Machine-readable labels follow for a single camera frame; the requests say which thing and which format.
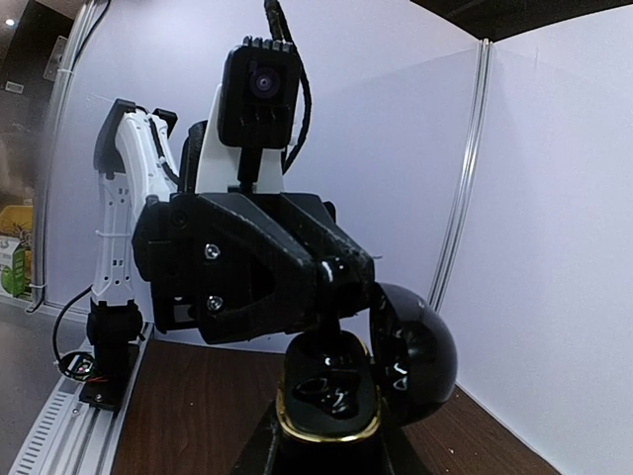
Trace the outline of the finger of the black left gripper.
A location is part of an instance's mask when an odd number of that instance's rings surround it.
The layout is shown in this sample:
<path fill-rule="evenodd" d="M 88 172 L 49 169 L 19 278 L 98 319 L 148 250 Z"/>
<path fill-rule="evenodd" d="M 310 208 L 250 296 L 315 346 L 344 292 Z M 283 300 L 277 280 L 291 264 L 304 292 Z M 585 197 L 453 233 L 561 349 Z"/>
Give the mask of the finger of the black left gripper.
<path fill-rule="evenodd" d="M 355 268 L 368 281 L 369 302 L 375 282 L 375 264 L 370 254 L 340 228 L 319 196 L 308 193 L 283 193 L 281 218 L 293 238 L 308 252 L 317 266 L 327 258 L 338 257 Z"/>

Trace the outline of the black earbud charging case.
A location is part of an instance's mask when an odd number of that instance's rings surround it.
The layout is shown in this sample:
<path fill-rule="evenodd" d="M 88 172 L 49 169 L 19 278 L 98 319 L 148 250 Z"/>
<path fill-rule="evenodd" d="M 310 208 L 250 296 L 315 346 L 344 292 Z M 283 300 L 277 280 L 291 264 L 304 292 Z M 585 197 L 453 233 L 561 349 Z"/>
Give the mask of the black earbud charging case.
<path fill-rule="evenodd" d="M 368 343 L 339 327 L 304 332 L 291 341 L 275 400 L 286 436 L 305 443 L 352 443 L 373 437 L 384 415 L 406 426 L 448 401 L 457 349 L 422 297 L 399 285 L 376 284 L 369 327 Z"/>

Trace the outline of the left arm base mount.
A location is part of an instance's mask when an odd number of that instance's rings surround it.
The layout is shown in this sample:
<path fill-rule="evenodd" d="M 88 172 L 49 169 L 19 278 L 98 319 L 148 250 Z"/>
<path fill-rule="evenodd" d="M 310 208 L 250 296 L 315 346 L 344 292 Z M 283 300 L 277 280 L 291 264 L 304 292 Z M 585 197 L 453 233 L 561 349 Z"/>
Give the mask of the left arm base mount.
<path fill-rule="evenodd" d="M 96 374 L 83 384 L 79 401 L 90 407 L 117 413 L 129 389 L 139 354 L 137 344 L 128 343 L 126 349 L 115 350 L 114 358 L 107 359 L 103 370 L 97 359 Z"/>

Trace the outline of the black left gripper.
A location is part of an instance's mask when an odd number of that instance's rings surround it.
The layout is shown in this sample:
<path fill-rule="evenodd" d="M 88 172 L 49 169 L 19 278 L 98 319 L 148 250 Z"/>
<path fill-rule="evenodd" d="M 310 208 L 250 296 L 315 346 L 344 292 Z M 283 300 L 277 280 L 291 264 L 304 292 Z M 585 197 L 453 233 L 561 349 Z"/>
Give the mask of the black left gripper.
<path fill-rule="evenodd" d="M 150 285 L 157 329 L 195 329 L 214 344 L 310 326 L 321 228 L 301 199 L 285 193 L 147 199 L 133 249 Z M 335 220 L 333 205 L 324 204 Z"/>

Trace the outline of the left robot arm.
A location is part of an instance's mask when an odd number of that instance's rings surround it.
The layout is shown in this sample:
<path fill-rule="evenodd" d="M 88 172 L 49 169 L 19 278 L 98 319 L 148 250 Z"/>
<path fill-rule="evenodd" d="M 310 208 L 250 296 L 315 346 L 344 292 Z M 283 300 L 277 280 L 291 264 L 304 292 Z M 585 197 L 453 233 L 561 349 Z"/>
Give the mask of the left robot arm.
<path fill-rule="evenodd" d="M 131 281 L 151 290 L 155 327 L 195 329 L 209 344 L 297 333 L 367 308 L 374 263 L 314 194 L 200 193 L 202 133 L 180 163 L 176 116 L 117 100 L 95 146 L 104 224 L 87 335 L 90 377 L 125 389 L 142 316 Z"/>

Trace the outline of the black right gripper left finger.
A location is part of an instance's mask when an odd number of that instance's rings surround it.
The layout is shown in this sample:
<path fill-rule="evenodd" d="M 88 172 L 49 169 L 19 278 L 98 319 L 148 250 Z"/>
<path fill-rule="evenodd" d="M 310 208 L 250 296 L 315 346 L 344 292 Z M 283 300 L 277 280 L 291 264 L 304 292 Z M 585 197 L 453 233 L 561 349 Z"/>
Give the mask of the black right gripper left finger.
<path fill-rule="evenodd" d="M 230 475 L 282 475 L 283 456 L 279 452 L 281 429 L 275 403 L 271 402 L 247 441 Z"/>

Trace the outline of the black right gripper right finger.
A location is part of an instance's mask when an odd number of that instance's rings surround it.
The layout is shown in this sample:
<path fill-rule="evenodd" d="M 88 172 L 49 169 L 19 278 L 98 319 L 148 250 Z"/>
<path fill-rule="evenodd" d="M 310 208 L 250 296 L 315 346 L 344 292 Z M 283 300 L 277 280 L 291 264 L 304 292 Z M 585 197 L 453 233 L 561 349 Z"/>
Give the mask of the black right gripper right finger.
<path fill-rule="evenodd" d="M 382 396 L 370 422 L 370 473 L 422 475 L 425 466 Z"/>

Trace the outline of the black earbud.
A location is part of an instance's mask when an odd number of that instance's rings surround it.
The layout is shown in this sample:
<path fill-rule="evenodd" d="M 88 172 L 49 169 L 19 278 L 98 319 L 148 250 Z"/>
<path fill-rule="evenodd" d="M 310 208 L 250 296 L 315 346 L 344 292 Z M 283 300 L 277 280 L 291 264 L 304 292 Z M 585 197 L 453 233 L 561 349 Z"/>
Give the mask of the black earbud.
<path fill-rule="evenodd" d="M 322 260 L 317 266 L 317 277 L 317 331 L 325 340 L 337 340 L 340 321 L 369 306 L 368 281 L 338 257 Z"/>

